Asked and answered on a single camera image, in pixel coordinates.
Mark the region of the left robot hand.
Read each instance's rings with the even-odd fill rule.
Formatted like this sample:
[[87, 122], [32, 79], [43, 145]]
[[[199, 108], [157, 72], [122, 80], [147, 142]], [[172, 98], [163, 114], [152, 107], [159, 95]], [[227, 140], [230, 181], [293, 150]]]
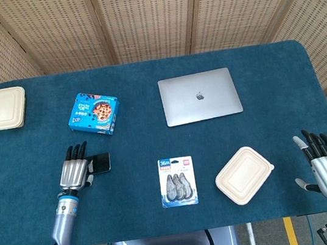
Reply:
[[68, 147], [60, 177], [61, 196], [77, 196], [78, 192], [93, 184], [93, 175], [88, 173], [88, 160], [85, 158], [87, 141]]

